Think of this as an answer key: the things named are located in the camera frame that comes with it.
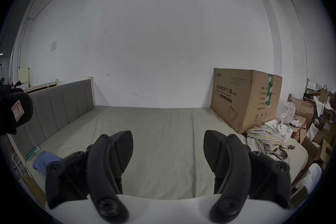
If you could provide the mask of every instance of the paper notice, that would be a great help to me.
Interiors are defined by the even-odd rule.
[[[22,108],[20,100],[18,100],[12,107],[12,111],[15,117],[16,122],[19,121],[19,119],[22,117],[24,114],[24,110]]]

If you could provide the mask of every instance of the plastic bag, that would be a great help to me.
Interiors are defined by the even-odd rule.
[[[311,126],[308,129],[307,132],[307,138],[309,139],[309,141],[312,141],[315,137],[315,135],[317,134],[318,129],[315,127],[315,125],[312,123]]]
[[[275,119],[283,123],[290,122],[295,115],[296,107],[292,102],[279,101],[278,108],[276,109]]]
[[[317,163],[313,163],[309,168],[307,175],[301,180],[297,185],[296,189],[301,187],[305,187],[307,189],[307,193],[310,194],[314,190],[315,186],[319,182],[321,178],[322,170]]]

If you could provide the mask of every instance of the paper bag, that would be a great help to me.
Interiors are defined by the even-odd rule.
[[[323,103],[326,104],[328,97],[331,95],[331,92],[329,92],[326,89],[321,89],[321,93],[320,93],[320,97],[318,98],[318,100]]]
[[[295,105],[295,114],[301,117],[305,117],[307,119],[307,128],[310,127],[310,123],[312,122],[312,118],[314,116],[314,106],[308,102],[294,97],[291,97],[289,102],[292,102]]]

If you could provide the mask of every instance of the white wall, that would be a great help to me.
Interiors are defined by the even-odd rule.
[[[336,88],[336,35],[321,0],[293,0],[306,42],[307,77],[328,89]]]
[[[97,104],[135,107],[207,107],[214,67],[274,70],[262,0],[52,0],[20,60],[32,85],[93,76]]]

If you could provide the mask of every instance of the beige bed sheet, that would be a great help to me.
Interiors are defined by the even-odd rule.
[[[40,145],[65,158],[85,151],[101,134],[112,135],[130,130],[133,155],[122,176],[126,195],[151,199],[186,199],[213,194],[214,175],[204,157],[206,130],[225,135],[237,134],[211,108],[133,108],[96,106],[71,122]],[[245,144],[246,139],[237,134]],[[286,160],[293,181],[307,162],[307,151],[294,139],[296,146]],[[45,176],[27,166],[37,184],[45,190]]]

